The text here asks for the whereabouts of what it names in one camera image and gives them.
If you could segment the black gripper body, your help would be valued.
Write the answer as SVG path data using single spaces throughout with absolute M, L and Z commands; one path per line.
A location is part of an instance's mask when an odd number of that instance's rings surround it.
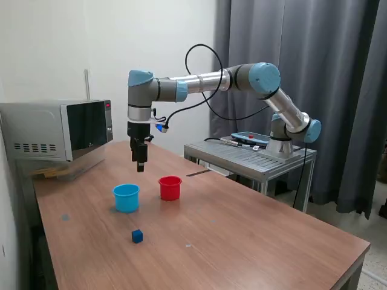
M 144 140 L 151 135 L 151 128 L 149 123 L 133 123 L 128 122 L 127 135 L 130 138 L 137 140 Z

